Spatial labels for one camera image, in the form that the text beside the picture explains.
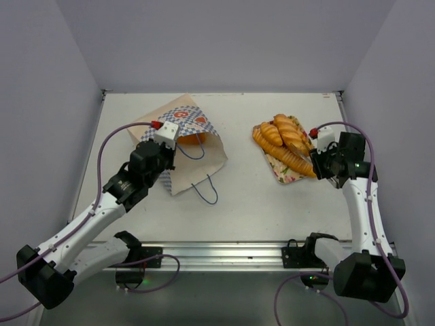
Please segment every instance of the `beige bag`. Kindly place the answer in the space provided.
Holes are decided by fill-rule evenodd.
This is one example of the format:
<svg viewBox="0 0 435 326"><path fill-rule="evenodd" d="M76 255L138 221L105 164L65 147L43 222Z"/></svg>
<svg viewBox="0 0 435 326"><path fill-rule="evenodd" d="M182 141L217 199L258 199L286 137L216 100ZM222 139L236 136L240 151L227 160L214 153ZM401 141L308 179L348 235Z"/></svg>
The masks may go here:
<svg viewBox="0 0 435 326"><path fill-rule="evenodd" d="M189 94L135 120L135 122L170 121L180 126L180 136L206 133L206 139L200 145L178 145L175 153L175 170L164 171L160 175L163 185L172 195L189 189L202 180L207 179L223 167L227 156L218 132L199 109ZM128 129L133 143L152 138L155 129L147 126L135 126Z"/></svg>

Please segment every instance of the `bag handle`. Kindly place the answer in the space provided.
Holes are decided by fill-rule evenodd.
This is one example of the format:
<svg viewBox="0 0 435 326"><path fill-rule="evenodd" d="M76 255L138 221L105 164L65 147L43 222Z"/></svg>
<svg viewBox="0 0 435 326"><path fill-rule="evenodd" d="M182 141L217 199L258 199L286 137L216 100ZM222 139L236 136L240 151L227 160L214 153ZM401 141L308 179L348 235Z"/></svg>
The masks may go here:
<svg viewBox="0 0 435 326"><path fill-rule="evenodd" d="M188 158L190 158L191 160L200 160L201 158L203 158L204 157L204 155L205 155L205 151L204 151L204 147L203 147L203 144L201 143L201 140L199 139L199 136L198 136L198 134L195 134L196 135L196 137L197 137L197 139L198 139L198 142L199 142L199 145L201 146L201 150L203 151L203 154L199 157L199 158L193 158L192 156L190 156L189 154L187 154L182 148L181 148L181 146L180 145L178 145L177 144L177 147L178 147L178 149L186 156L186 157L188 157Z"/></svg>
<svg viewBox="0 0 435 326"><path fill-rule="evenodd" d="M210 181L210 186L211 186L211 188L213 189L213 191L215 192L215 194L216 194L216 200L214 201L214 202L209 202L207 199L205 199L204 198L204 196L203 195L201 195L201 193L197 190L197 188L195 187L195 185L193 184L193 183L191 183L191 185L192 185L192 187L193 187L193 189L195 189L195 191L196 191L196 193L207 203L207 204L210 204L210 205L214 205L214 204L216 204L217 202L218 202L218 200L219 200L219 195L218 195L218 192L216 191L216 188L214 188L214 186L213 186L213 183L211 182L211 177L209 176L209 175L207 175L207 178L209 178L209 181Z"/></svg>

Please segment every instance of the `red cable plug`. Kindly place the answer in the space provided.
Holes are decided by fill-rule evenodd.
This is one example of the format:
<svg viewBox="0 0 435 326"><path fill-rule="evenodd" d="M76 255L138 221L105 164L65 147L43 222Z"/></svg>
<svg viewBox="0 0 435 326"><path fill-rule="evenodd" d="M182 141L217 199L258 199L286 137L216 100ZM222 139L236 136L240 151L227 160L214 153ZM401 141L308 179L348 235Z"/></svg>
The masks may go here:
<svg viewBox="0 0 435 326"><path fill-rule="evenodd" d="M163 122L151 121L151 128L159 130L160 128L162 128L162 126L163 126Z"/></svg>
<svg viewBox="0 0 435 326"><path fill-rule="evenodd" d="M318 134L319 134L319 131L317 130L317 128L313 128L310 130L310 137L312 139L317 139Z"/></svg>

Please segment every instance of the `tabletop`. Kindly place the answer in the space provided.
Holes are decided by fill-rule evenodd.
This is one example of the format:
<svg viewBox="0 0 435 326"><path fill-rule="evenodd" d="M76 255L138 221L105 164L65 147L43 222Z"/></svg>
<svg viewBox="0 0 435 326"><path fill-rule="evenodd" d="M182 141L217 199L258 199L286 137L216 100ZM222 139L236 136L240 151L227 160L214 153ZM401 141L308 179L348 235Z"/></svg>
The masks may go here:
<svg viewBox="0 0 435 326"><path fill-rule="evenodd" d="M181 94L107 94L102 108L75 215L97 194L97 152L115 128L130 123ZM342 121L334 94L236 93L191 94L219 132L228 161L212 176L219 201L210 206L190 188L175 196L157 182L127 215L106 228L96 241L127 230L141 241L277 241L304 240L311 232L351 240L349 213L340 190L326 180L277 182L252 127L278 113L295 115L305 130ZM343 127L334 127L336 132ZM103 184L117 173L134 150L127 131L108 142L103 153ZM198 184L213 197L208 181Z"/></svg>

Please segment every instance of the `blue and white checkered pattern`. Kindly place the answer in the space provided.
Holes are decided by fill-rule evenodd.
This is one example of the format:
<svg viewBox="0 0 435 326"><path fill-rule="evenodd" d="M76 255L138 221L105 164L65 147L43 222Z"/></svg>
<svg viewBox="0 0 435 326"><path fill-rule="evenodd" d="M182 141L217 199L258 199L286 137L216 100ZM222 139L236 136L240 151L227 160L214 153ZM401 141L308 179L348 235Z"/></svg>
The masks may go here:
<svg viewBox="0 0 435 326"><path fill-rule="evenodd" d="M180 127L180 136L188 136L189 134L199 134L201 132L210 132L215 136L219 136L218 132L211 125L210 121L205 117L205 114L199 107L193 106L181 106L176 107L173 110L166 112L161 117L158 117L158 121L165 122L170 121L174 124L178 124ZM156 129L148 128L141 141L147 141L154 136ZM164 187L172 194L172 181L169 171L164 171L159 179L163 182Z"/></svg>

